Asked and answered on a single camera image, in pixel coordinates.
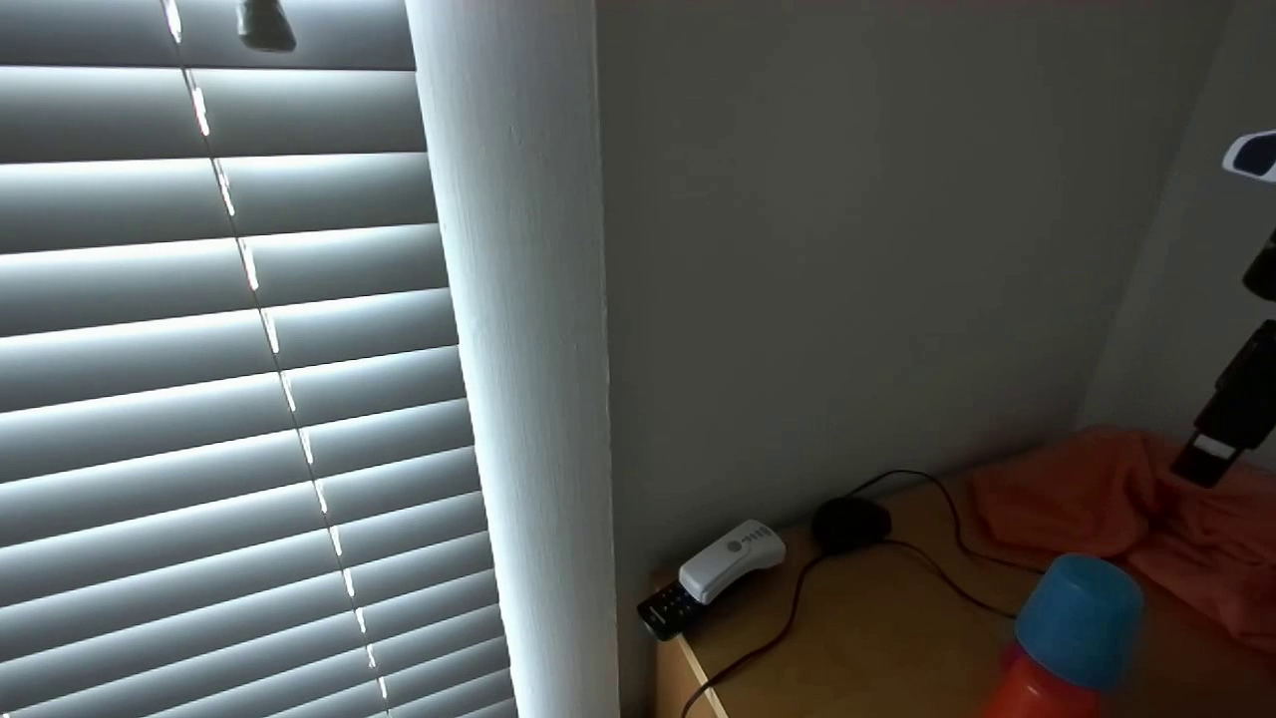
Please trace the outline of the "black round puck device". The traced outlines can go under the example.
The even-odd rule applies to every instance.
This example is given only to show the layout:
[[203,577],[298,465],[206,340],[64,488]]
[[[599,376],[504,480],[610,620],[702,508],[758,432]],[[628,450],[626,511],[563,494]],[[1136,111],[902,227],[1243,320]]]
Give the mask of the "black round puck device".
[[889,510],[863,497],[835,497],[812,514],[810,531],[820,557],[849,553],[889,537],[893,522]]

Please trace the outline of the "blue plastic cup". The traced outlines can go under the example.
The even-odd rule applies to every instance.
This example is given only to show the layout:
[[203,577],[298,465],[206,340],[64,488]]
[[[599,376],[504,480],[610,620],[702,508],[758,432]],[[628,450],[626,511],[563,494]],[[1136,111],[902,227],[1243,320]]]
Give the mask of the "blue plastic cup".
[[1124,569],[1094,555],[1063,553],[1022,604],[1014,641],[1057,678],[1111,692],[1129,672],[1143,611],[1142,587]]

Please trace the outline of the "orange cloth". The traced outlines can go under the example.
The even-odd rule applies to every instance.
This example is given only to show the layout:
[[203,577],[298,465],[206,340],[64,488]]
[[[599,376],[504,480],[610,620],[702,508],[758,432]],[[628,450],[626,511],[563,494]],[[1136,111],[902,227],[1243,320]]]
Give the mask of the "orange cloth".
[[998,542],[1120,559],[1276,657],[1276,473],[1240,464],[1205,488],[1171,472],[1175,457],[1168,437],[1085,429],[967,482]]

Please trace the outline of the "grey blind tilt knob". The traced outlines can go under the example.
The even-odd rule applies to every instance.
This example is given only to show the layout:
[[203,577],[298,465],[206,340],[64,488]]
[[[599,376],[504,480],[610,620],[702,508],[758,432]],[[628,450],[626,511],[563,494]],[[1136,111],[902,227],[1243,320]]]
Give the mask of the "grey blind tilt knob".
[[297,41],[282,0],[239,0],[237,34],[259,54],[293,54]]

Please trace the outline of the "white window blinds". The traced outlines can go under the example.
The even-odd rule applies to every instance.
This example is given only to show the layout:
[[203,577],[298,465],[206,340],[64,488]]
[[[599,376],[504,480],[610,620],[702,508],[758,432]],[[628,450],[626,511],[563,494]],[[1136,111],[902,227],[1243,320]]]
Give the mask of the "white window blinds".
[[0,0],[0,718],[518,718],[404,0]]

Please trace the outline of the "white remote control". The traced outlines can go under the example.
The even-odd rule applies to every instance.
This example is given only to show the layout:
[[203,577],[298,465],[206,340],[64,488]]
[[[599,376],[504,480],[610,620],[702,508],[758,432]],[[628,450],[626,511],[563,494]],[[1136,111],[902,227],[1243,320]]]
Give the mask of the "white remote control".
[[780,566],[786,553],[789,547],[778,532],[758,520],[744,520],[685,560],[676,578],[699,604],[711,604],[748,573]]

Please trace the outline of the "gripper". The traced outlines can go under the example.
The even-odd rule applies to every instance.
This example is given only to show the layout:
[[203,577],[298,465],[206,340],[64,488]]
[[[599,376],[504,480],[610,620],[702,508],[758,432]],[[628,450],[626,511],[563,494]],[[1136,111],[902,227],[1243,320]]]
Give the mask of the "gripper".
[[[1257,298],[1276,304],[1276,227],[1245,269],[1242,283]],[[1188,443],[1171,460],[1171,473],[1213,488],[1244,453],[1276,429],[1276,321],[1262,321],[1215,381]]]

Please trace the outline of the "black remote control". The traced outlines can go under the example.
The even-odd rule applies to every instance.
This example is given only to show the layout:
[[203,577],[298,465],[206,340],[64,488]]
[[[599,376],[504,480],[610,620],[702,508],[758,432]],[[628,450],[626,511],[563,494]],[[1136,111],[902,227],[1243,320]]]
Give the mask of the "black remote control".
[[657,641],[683,635],[706,617],[707,610],[708,604],[692,596],[679,580],[666,583],[637,604],[638,617]]

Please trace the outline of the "red plastic cup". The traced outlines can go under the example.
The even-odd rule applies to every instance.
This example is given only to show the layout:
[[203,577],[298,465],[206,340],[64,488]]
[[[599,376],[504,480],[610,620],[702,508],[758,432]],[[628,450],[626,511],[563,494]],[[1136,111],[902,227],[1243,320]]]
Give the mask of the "red plastic cup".
[[1053,672],[1021,641],[1009,641],[977,718],[1108,718],[1111,694],[1125,682],[1133,658],[1133,650],[1102,650],[1099,662],[1077,664],[1082,680],[1077,684]]

